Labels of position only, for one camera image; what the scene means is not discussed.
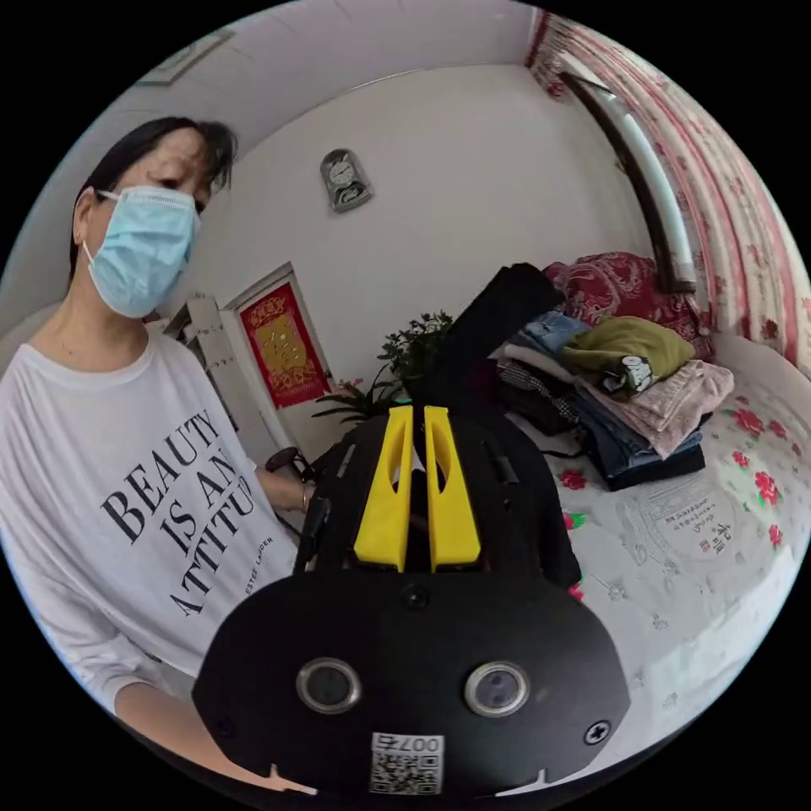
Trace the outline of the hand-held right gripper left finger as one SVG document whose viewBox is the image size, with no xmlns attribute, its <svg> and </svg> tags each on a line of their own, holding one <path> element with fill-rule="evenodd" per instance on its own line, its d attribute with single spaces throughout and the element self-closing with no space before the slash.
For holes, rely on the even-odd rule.
<svg viewBox="0 0 811 811">
<path fill-rule="evenodd" d="M 389 411 L 353 552 L 358 563 L 403 572 L 411 516 L 413 407 Z"/>
</svg>

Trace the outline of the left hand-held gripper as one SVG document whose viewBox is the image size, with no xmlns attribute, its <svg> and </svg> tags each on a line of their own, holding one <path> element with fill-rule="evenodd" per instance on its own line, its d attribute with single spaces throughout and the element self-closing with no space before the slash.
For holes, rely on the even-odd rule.
<svg viewBox="0 0 811 811">
<path fill-rule="evenodd" d="M 294 476 L 303 483 L 314 481 L 314 470 L 295 446 L 278 450 L 271 455 L 264 464 L 264 469 L 270 473 Z"/>
</svg>

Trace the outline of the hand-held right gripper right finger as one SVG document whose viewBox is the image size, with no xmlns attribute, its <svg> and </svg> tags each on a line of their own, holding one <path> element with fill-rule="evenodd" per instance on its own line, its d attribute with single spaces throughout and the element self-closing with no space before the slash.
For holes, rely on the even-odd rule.
<svg viewBox="0 0 811 811">
<path fill-rule="evenodd" d="M 479 560 L 479 535 L 446 408 L 424 409 L 428 536 L 433 572 Z"/>
</svg>

